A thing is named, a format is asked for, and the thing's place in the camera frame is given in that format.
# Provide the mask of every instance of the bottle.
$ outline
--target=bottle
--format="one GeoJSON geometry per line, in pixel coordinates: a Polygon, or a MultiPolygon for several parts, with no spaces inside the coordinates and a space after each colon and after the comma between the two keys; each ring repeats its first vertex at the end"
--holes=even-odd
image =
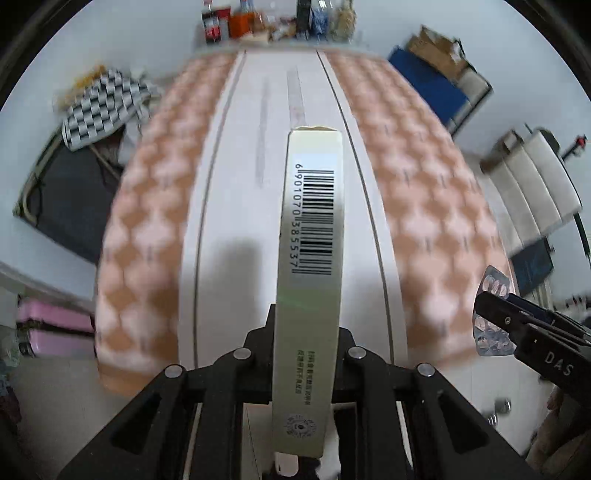
{"type": "Polygon", "coordinates": [[[355,32],[355,22],[357,14],[351,6],[351,0],[343,0],[343,6],[340,8],[336,19],[336,28],[333,33],[335,41],[349,41],[355,32]]]}
{"type": "Polygon", "coordinates": [[[205,42],[218,43],[222,39],[220,30],[220,21],[217,14],[212,9],[212,0],[203,0],[205,9],[201,14],[203,19],[203,28],[205,29],[205,42]]]}
{"type": "Polygon", "coordinates": [[[332,0],[327,0],[328,13],[329,13],[329,24],[326,31],[326,37],[332,38],[336,30],[337,23],[339,21],[339,8],[335,7],[335,3],[332,0]]]}
{"type": "Polygon", "coordinates": [[[271,2],[269,4],[269,10],[266,10],[266,19],[265,19],[265,25],[267,25],[268,27],[273,26],[273,27],[277,27],[279,26],[279,15],[277,15],[277,9],[276,9],[277,5],[275,2],[271,2]]]}
{"type": "Polygon", "coordinates": [[[311,1],[298,0],[295,16],[295,34],[297,38],[307,39],[308,32],[311,27],[311,18],[311,1]]]}
{"type": "Polygon", "coordinates": [[[265,19],[263,18],[263,14],[260,12],[253,12],[252,17],[252,27],[251,30],[253,33],[260,33],[265,31],[265,19]]]}
{"type": "Polygon", "coordinates": [[[312,4],[312,33],[318,38],[325,37],[329,26],[329,8],[325,0],[312,4]]]}
{"type": "Polygon", "coordinates": [[[252,4],[252,0],[240,0],[240,11],[244,14],[254,12],[255,9],[252,4]]]}

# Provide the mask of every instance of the metal screw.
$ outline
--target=metal screw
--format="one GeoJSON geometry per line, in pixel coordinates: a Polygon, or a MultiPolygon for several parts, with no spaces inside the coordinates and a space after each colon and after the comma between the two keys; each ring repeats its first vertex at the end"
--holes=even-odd
{"type": "Polygon", "coordinates": [[[417,367],[417,370],[424,377],[432,377],[435,375],[435,369],[431,364],[420,364],[417,367]]]}
{"type": "Polygon", "coordinates": [[[511,399],[510,398],[496,398],[495,399],[495,413],[497,415],[508,415],[511,413],[511,399]]]}
{"type": "Polygon", "coordinates": [[[246,360],[247,358],[250,358],[251,353],[252,352],[248,348],[240,347],[234,350],[234,358],[236,360],[246,360]]]}
{"type": "Polygon", "coordinates": [[[352,346],[349,349],[349,356],[351,358],[356,358],[357,360],[361,360],[366,354],[367,352],[365,351],[365,348],[361,346],[352,346]]]}
{"type": "Polygon", "coordinates": [[[482,415],[484,416],[484,418],[486,419],[486,421],[488,422],[488,424],[491,427],[496,427],[496,424],[498,423],[498,419],[496,417],[496,413],[493,411],[484,411],[482,412],[482,415]]]}
{"type": "Polygon", "coordinates": [[[180,365],[169,365],[164,370],[164,375],[166,375],[167,378],[177,378],[180,377],[182,373],[183,367],[180,365]]]}

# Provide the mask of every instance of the red bottle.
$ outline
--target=red bottle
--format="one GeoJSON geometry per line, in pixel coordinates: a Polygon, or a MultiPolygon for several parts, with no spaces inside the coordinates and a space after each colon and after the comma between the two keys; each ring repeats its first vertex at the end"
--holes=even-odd
{"type": "Polygon", "coordinates": [[[212,10],[212,0],[203,0],[203,3],[205,9],[201,18],[203,19],[203,28],[205,28],[205,42],[218,43],[222,39],[219,18],[212,10]]]}

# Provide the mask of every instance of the checkered cloth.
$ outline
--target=checkered cloth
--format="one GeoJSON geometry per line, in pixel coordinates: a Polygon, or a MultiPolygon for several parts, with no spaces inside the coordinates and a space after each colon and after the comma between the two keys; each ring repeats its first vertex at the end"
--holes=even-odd
{"type": "Polygon", "coordinates": [[[61,134],[72,150],[98,142],[132,118],[139,106],[157,95],[155,86],[109,69],[67,110],[61,134]]]}

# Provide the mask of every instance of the barcode number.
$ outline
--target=barcode number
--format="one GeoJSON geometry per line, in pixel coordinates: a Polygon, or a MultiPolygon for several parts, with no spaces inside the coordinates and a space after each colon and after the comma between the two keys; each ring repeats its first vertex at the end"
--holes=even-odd
{"type": "Polygon", "coordinates": [[[290,235],[291,273],[331,275],[335,219],[334,170],[296,164],[290,235]]]}

